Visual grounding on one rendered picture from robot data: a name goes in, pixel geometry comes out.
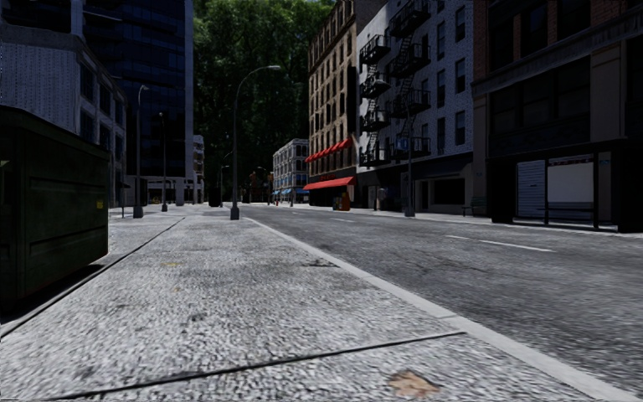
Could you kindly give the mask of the tan brick building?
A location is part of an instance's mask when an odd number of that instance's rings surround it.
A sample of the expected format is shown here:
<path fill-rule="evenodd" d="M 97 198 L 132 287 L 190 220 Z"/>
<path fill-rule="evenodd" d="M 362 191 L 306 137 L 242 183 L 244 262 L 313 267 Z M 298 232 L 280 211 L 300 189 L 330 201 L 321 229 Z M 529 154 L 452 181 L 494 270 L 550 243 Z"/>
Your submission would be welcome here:
<path fill-rule="evenodd" d="M 347 195 L 359 205 L 358 33 L 388 0 L 336 0 L 308 47 L 309 178 L 312 206 Z"/>

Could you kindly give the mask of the white brick building with fire stairs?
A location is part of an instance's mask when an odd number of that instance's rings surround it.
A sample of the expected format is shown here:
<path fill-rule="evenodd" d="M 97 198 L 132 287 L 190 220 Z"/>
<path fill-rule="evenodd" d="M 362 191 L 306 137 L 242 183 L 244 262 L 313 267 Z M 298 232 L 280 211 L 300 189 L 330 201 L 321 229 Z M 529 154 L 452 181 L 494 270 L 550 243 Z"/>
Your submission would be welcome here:
<path fill-rule="evenodd" d="M 382 0 L 358 32 L 363 207 L 457 214 L 472 194 L 473 0 Z"/>

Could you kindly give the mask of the grey street lamp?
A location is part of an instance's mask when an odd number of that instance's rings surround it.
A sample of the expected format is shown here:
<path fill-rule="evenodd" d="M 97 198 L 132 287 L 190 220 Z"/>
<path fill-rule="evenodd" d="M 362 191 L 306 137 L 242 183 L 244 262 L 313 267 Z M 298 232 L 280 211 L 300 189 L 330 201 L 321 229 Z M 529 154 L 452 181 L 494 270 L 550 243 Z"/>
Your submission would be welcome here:
<path fill-rule="evenodd" d="M 239 83 L 235 98 L 233 109 L 233 188 L 232 188 L 232 207 L 230 209 L 230 219 L 239 220 L 239 206 L 238 206 L 238 141 L 237 141 L 237 110 L 239 93 L 243 83 L 254 73 L 261 70 L 280 70 L 281 67 L 277 64 L 259 67 L 250 71 Z"/>
<path fill-rule="evenodd" d="M 140 157 L 141 157 L 141 93 L 149 88 L 141 84 L 137 95 L 137 110 L 136 110 L 136 182 L 135 182 L 135 205 L 133 208 L 133 218 L 141 219 L 144 215 L 141 206 L 141 174 L 140 174 Z"/>
<path fill-rule="evenodd" d="M 224 155 L 222 161 L 221 161 L 221 166 L 219 168 L 219 207 L 223 207 L 223 194 L 224 194 L 224 179 L 223 179 L 223 170 L 225 168 L 228 168 L 229 165 L 225 164 L 226 159 L 233 154 L 233 151 L 228 152 L 226 155 Z"/>

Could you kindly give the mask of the red brick building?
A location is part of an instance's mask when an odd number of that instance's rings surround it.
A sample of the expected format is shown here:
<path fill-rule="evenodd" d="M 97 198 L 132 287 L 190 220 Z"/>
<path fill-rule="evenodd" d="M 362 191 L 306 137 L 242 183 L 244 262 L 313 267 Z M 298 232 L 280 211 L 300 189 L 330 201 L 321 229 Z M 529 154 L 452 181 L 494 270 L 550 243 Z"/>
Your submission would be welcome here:
<path fill-rule="evenodd" d="M 615 226 L 643 232 L 643 0 L 474 1 L 474 192 L 516 217 L 516 165 L 612 153 Z"/>

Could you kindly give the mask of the black bus shelter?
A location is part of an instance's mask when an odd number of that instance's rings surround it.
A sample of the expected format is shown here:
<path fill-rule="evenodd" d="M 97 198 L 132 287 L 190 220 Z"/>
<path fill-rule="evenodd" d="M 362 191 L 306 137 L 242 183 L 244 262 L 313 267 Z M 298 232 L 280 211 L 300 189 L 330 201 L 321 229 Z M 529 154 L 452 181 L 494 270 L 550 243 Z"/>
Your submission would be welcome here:
<path fill-rule="evenodd" d="M 513 216 L 615 224 L 611 173 L 611 152 L 519 162 Z"/>

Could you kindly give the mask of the grey pole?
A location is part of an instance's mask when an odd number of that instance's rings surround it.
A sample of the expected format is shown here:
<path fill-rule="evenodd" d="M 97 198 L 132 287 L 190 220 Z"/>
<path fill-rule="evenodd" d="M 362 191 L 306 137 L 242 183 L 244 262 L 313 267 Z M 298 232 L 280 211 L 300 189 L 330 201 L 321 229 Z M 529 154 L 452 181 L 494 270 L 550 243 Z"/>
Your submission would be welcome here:
<path fill-rule="evenodd" d="M 159 112 L 159 118 L 162 124 L 162 212 L 167 212 L 167 132 L 162 111 Z"/>

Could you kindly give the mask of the green bench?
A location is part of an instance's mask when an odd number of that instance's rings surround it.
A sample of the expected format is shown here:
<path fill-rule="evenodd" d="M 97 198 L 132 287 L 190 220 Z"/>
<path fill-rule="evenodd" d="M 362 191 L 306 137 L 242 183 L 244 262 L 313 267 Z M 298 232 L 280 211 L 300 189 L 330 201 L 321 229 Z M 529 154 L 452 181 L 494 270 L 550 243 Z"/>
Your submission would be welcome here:
<path fill-rule="evenodd" d="M 470 202 L 462 206 L 461 209 L 463 217 L 467 215 L 467 212 L 470 212 L 471 216 L 484 216 L 487 210 L 487 197 L 474 196 L 471 198 Z"/>

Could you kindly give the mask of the glass tower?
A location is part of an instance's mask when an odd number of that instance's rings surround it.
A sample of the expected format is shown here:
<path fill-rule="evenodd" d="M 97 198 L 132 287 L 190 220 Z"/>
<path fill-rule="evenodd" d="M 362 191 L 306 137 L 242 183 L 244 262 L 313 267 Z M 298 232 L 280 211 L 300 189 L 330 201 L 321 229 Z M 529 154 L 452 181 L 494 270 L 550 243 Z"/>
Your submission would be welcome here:
<path fill-rule="evenodd" d="M 193 198 L 193 0 L 86 0 L 86 42 L 126 92 L 126 178 L 136 180 L 136 110 L 141 84 L 141 200 L 162 198 L 162 124 L 167 199 Z"/>

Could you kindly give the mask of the dark green box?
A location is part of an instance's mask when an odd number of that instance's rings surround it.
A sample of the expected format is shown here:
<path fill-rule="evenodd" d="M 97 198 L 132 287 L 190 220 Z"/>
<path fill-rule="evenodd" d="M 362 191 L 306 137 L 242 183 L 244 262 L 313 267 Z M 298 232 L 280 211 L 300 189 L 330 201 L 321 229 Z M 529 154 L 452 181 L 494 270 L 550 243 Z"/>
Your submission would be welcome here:
<path fill-rule="evenodd" d="M 110 154 L 0 106 L 0 309 L 108 252 Z"/>

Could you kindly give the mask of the pale grey building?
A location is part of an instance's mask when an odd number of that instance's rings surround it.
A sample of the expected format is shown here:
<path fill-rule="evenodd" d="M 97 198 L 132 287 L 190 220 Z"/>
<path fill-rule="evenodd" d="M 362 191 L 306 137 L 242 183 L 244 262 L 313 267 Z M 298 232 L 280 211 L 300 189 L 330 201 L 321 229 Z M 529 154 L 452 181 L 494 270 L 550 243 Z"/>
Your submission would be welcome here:
<path fill-rule="evenodd" d="M 307 139 L 296 138 L 273 154 L 273 199 L 295 204 L 309 201 L 309 191 L 303 189 L 308 184 L 308 145 Z"/>

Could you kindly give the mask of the pale concrete building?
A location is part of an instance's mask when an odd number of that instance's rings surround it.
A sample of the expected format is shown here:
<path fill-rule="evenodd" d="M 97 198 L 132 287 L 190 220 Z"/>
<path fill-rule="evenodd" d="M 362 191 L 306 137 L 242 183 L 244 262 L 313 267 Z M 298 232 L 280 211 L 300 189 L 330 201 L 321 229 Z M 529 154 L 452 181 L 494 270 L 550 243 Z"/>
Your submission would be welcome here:
<path fill-rule="evenodd" d="M 204 144 L 203 136 L 193 136 L 193 202 L 203 202 Z"/>

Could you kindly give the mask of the trees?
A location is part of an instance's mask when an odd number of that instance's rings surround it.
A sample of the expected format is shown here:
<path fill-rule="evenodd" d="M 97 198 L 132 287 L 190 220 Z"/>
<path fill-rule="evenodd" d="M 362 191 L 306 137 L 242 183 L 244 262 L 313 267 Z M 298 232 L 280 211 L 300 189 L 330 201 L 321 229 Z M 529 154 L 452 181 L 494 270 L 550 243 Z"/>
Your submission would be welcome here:
<path fill-rule="evenodd" d="M 194 130 L 203 136 L 204 180 L 219 186 L 219 168 L 233 151 L 237 110 L 238 184 L 272 169 L 273 154 L 308 136 L 308 47 L 335 0 L 195 0 Z M 224 199 L 232 198 L 233 154 L 223 170 Z"/>

